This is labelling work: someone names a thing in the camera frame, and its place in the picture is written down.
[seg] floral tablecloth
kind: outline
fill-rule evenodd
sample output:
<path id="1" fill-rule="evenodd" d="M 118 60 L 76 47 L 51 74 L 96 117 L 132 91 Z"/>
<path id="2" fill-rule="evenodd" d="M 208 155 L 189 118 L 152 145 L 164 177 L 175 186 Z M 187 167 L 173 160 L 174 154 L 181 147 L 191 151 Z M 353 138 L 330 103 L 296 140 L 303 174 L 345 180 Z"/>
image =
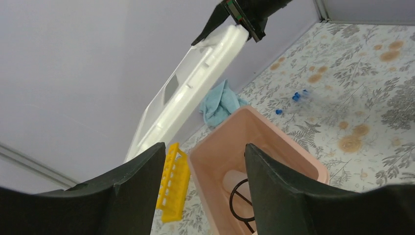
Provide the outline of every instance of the floral tablecloth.
<path id="1" fill-rule="evenodd" d="M 317 23 L 240 94 L 319 159 L 330 184 L 366 191 L 415 182 L 415 26 Z M 276 115 L 291 108 L 295 91 L 313 90 L 318 109 Z M 182 149 L 210 130 L 204 126 Z M 183 220 L 154 235 L 211 234 L 193 180 Z"/>

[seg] pink plastic container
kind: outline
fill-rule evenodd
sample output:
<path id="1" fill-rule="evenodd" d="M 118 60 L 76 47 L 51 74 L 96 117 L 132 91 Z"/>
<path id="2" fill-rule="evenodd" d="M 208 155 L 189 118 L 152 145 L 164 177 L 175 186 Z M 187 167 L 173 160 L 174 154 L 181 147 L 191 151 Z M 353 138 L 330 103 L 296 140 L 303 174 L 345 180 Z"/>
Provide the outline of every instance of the pink plastic container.
<path id="1" fill-rule="evenodd" d="M 190 152 L 188 164 L 203 208 L 214 234 L 251 235 L 246 225 L 229 209 L 229 192 L 223 186 L 230 170 L 246 173 L 245 145 L 253 143 L 286 166 L 328 184 L 329 173 L 310 153 L 251 106 L 243 106 L 219 125 Z M 251 217 L 252 207 L 234 197 L 235 212 Z M 255 222 L 250 225 L 256 231 Z"/>

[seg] light blue towel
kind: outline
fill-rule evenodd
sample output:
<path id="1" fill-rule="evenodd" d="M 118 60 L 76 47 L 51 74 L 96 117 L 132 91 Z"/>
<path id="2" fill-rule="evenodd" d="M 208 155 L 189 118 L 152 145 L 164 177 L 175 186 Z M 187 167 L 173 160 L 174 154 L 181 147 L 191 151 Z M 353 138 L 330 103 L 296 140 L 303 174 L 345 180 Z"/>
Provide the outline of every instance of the light blue towel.
<path id="1" fill-rule="evenodd" d="M 206 125 L 216 127 L 239 107 L 247 104 L 229 88 L 228 81 L 225 80 L 208 92 L 199 112 L 203 113 Z"/>

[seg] yellow plastic holder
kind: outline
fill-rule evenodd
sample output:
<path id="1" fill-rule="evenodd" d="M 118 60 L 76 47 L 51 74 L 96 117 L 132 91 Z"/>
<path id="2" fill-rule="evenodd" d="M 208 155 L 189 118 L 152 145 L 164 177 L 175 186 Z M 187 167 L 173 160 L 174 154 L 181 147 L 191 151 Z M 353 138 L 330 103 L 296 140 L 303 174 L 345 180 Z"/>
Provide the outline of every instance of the yellow plastic holder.
<path id="1" fill-rule="evenodd" d="M 156 209 L 163 211 L 163 223 L 182 219 L 184 200 L 189 185 L 190 169 L 187 155 L 179 149 L 179 143 L 172 144 L 164 162 L 163 176 Z"/>

